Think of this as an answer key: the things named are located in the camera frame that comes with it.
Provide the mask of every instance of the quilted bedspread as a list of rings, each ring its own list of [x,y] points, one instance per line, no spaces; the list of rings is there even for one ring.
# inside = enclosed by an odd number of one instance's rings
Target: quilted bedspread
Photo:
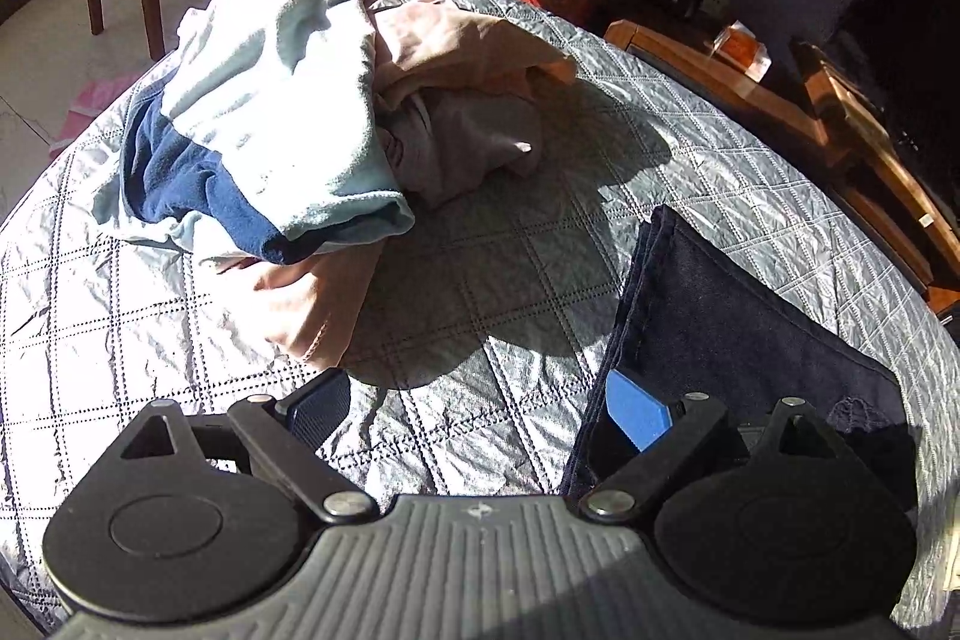
[[[520,1],[455,1],[571,53],[580,79],[547,97],[531,178],[491,175],[390,240],[344,358],[349,416],[320,454],[381,501],[555,491],[637,224],[667,203],[896,373],[919,442],[920,557],[895,618],[933,624],[960,482],[960,355],[920,296],[821,191],[707,101]],[[82,184],[119,145],[125,98],[0,229],[0,573],[50,627],[63,614],[40,561],[45,525],[143,405],[166,396],[189,413],[223,411],[311,376],[238,333],[189,256],[97,232]]]

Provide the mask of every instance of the folded navy garment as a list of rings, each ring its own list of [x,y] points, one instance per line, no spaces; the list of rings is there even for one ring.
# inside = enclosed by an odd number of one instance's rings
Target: folded navy garment
[[[762,424],[777,400],[803,397],[904,510],[916,504],[915,443],[893,372],[781,299],[666,206],[640,225],[563,494],[579,498],[638,453],[605,403],[607,374],[618,366],[661,400],[715,396],[737,424]]]

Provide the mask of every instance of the tile floor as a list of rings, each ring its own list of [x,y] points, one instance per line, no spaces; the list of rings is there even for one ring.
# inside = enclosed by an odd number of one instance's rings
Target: tile floor
[[[191,6],[160,0],[168,52]],[[151,66],[140,0],[103,0],[91,36],[86,0],[33,0],[0,25],[0,221],[47,166],[71,100],[86,83]]]

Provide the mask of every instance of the light blue garment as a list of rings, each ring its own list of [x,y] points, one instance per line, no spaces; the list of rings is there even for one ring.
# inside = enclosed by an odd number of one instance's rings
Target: light blue garment
[[[413,225],[374,132],[374,31],[362,0],[212,0],[178,33],[167,68],[131,89],[128,138],[91,183],[102,228],[201,260],[291,263]],[[146,178],[158,151],[166,157]],[[256,251],[277,238],[275,256]]]

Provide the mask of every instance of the silver quilted cover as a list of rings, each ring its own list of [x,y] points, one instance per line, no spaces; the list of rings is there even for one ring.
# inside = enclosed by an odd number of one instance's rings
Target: silver quilted cover
[[[960,355],[920,296],[800,172],[654,68],[517,0],[455,1],[572,53],[582,80],[550,98],[533,177],[493,175],[388,243],[344,360],[349,417],[320,454],[381,501],[556,490],[637,223],[668,203],[896,372],[920,443],[920,558],[895,617],[933,624],[960,482]],[[0,229],[0,571],[50,626],[46,522],[142,405],[222,411],[309,377],[245,341],[189,257],[98,234],[78,185],[119,145],[123,101]]]

